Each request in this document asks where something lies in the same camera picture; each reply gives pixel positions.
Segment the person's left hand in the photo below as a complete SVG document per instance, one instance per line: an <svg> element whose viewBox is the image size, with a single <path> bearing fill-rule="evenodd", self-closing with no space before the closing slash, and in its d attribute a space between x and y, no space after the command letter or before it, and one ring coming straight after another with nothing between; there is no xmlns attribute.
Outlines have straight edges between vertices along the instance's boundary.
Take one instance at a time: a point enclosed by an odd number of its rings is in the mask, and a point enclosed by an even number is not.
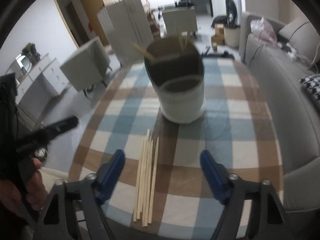
<svg viewBox="0 0 320 240"><path fill-rule="evenodd" d="M39 159L33 159L36 171L26 184L27 195L26 199L35 211L40 211L48 196L43 181L40 169L42 163ZM22 211L21 194L16 186L8 181L1 180L1 203L18 217L25 217Z"/></svg>

